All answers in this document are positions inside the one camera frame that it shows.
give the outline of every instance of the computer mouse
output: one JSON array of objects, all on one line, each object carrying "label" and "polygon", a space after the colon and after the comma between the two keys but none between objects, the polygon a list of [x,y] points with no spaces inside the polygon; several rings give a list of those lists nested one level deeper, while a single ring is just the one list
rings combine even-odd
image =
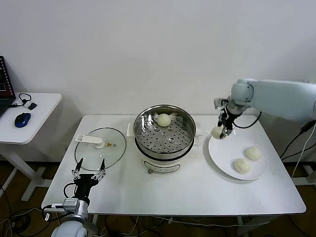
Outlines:
[{"label": "computer mouse", "polygon": [[30,113],[22,113],[15,118],[14,125],[16,127],[25,127],[31,118]]}]

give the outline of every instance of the white desk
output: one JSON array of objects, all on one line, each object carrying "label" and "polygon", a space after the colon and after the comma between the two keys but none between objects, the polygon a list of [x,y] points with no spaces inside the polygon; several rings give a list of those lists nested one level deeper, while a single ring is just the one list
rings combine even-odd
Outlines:
[{"label": "white desk", "polygon": [[[8,179],[3,185],[5,189],[12,178],[14,177],[17,169],[31,179],[31,183],[27,187],[23,201],[28,201],[32,196],[36,187],[49,187],[51,180],[45,180],[41,178],[45,168],[40,167],[37,172],[30,168],[12,149],[8,148],[5,144],[24,145],[29,143],[47,120],[49,115],[56,108],[61,101],[61,94],[53,93],[28,93],[32,97],[32,101],[37,104],[37,107],[33,110],[29,110],[23,106],[16,108],[9,108],[0,117],[0,154],[4,156],[11,164],[15,166],[15,169],[10,174]],[[14,103],[21,104],[21,100],[18,98],[19,93],[16,93],[17,99]],[[31,119],[25,127],[17,128],[14,126],[15,118],[23,113],[31,113]]]},{"label": "white desk", "polygon": [[[86,134],[100,127],[113,127],[126,134],[136,116],[87,115],[75,133]],[[242,181],[223,173],[208,153],[208,137],[217,116],[193,116],[204,132],[203,143],[183,158],[180,170],[171,174],[148,174],[143,156],[131,137],[119,163],[90,192],[89,213],[124,215],[273,215],[302,213],[306,207],[260,123],[248,129],[268,149],[270,165],[255,181]],[[251,124],[254,116],[241,116],[240,125]],[[42,207],[62,203],[63,187],[73,181],[76,142],[72,139],[42,202]],[[81,168],[81,173],[89,173]],[[73,193],[73,187],[67,193]]]}]

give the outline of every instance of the glass lid handle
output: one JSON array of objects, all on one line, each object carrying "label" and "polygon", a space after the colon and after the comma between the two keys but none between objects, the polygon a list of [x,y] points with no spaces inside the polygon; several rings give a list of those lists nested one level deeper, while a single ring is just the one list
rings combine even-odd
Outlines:
[{"label": "glass lid handle", "polygon": [[93,143],[95,144],[96,148],[103,148],[105,145],[105,142],[100,137],[93,137],[93,136],[87,136],[87,135],[77,135],[76,142],[86,142],[86,143]]}]

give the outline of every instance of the white plate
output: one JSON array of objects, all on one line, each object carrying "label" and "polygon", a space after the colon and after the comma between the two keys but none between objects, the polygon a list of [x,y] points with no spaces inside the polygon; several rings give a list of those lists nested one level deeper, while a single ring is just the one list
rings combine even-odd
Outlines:
[{"label": "white plate", "polygon": [[[244,155],[244,151],[249,148],[259,147],[262,157],[258,161],[252,161]],[[269,157],[263,147],[256,142],[256,139],[247,137],[247,132],[238,131],[237,134],[232,133],[222,140],[211,137],[208,142],[208,150],[214,163],[226,174],[242,180],[254,180],[260,178],[269,166]],[[251,165],[251,170],[247,174],[239,173],[235,167],[236,159],[246,158]]]}]

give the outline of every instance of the robotic arm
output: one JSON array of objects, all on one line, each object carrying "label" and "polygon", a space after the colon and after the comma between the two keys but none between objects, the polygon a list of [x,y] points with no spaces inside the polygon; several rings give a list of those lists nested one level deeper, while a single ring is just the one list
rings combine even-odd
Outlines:
[{"label": "robotic arm", "polygon": [[233,84],[228,98],[214,100],[221,109],[218,126],[223,126],[220,138],[231,134],[233,122],[247,108],[253,107],[267,114],[293,121],[316,119],[316,84],[239,79]]},{"label": "robotic arm", "polygon": [[106,175],[106,167],[103,159],[101,167],[96,174],[80,174],[82,162],[83,159],[72,170],[74,183],[77,186],[75,195],[66,198],[63,203],[54,203],[46,206],[47,208],[62,209],[68,214],[64,217],[67,221],[62,223],[60,227],[57,227],[51,237],[87,236],[87,230],[83,225],[87,224],[88,220],[89,193],[91,188],[96,186]]}]

